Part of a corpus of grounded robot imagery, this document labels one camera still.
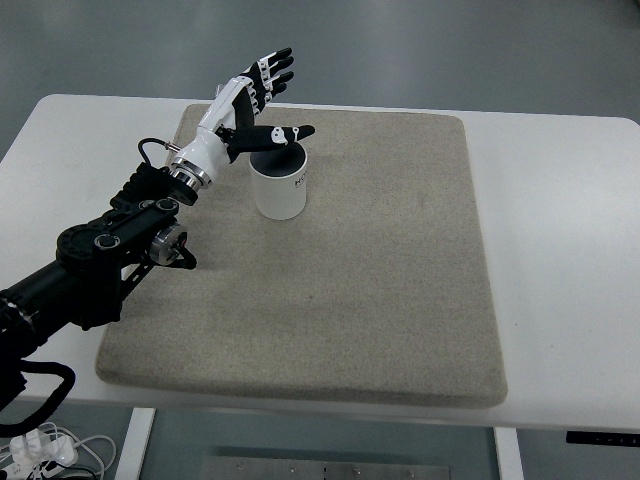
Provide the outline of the white and black hand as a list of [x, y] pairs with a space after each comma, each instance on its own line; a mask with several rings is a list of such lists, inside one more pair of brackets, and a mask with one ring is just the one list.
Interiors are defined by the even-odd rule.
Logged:
[[286, 90], [293, 62], [290, 47], [277, 50], [224, 84], [200, 120], [195, 138], [175, 155], [171, 173], [206, 188], [242, 153], [277, 150], [313, 135], [310, 125], [256, 123], [273, 98]]

